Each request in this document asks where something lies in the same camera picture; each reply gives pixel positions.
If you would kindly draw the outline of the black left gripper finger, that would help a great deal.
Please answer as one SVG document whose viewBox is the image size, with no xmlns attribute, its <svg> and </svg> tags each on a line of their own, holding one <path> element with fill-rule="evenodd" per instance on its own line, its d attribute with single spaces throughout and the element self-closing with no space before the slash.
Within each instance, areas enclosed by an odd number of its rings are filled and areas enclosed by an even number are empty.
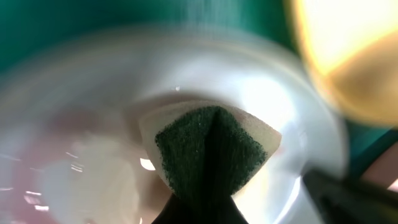
<svg viewBox="0 0 398 224">
<path fill-rule="evenodd" d="M 197 209 L 172 194 L 152 224 L 248 224 L 248 221 L 232 197 Z"/>
</svg>

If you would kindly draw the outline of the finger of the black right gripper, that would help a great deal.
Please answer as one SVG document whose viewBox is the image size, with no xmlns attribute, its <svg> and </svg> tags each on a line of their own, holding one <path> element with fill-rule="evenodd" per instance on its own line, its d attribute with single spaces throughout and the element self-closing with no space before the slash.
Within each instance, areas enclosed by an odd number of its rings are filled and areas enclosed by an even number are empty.
<svg viewBox="0 0 398 224">
<path fill-rule="evenodd" d="M 397 224 L 397 193 L 358 179 L 337 180 L 317 170 L 302 180 L 326 224 Z"/>
</svg>

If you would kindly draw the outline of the green and yellow sponge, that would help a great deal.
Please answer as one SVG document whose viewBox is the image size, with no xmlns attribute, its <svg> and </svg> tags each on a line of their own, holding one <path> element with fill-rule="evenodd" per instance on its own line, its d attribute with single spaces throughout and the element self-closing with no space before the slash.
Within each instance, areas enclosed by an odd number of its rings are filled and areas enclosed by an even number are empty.
<svg viewBox="0 0 398 224">
<path fill-rule="evenodd" d="M 235 194 L 279 148 L 281 134 L 237 107 L 184 101 L 139 120 L 142 143 L 161 179 L 200 207 Z"/>
</svg>

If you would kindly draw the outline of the light blue plate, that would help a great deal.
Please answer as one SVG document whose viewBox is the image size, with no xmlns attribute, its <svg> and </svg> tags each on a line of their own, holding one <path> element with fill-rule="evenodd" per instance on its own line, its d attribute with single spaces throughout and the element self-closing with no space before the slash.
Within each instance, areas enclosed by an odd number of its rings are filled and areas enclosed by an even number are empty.
<svg viewBox="0 0 398 224">
<path fill-rule="evenodd" d="M 235 30 L 102 31 L 58 45 L 1 78 L 2 223 L 151 223 L 170 192 L 138 120 L 185 100 L 217 100 L 282 134 L 279 150 L 234 196 L 250 223 L 320 223 L 303 174 L 342 178 L 342 120 L 300 60 Z"/>
</svg>

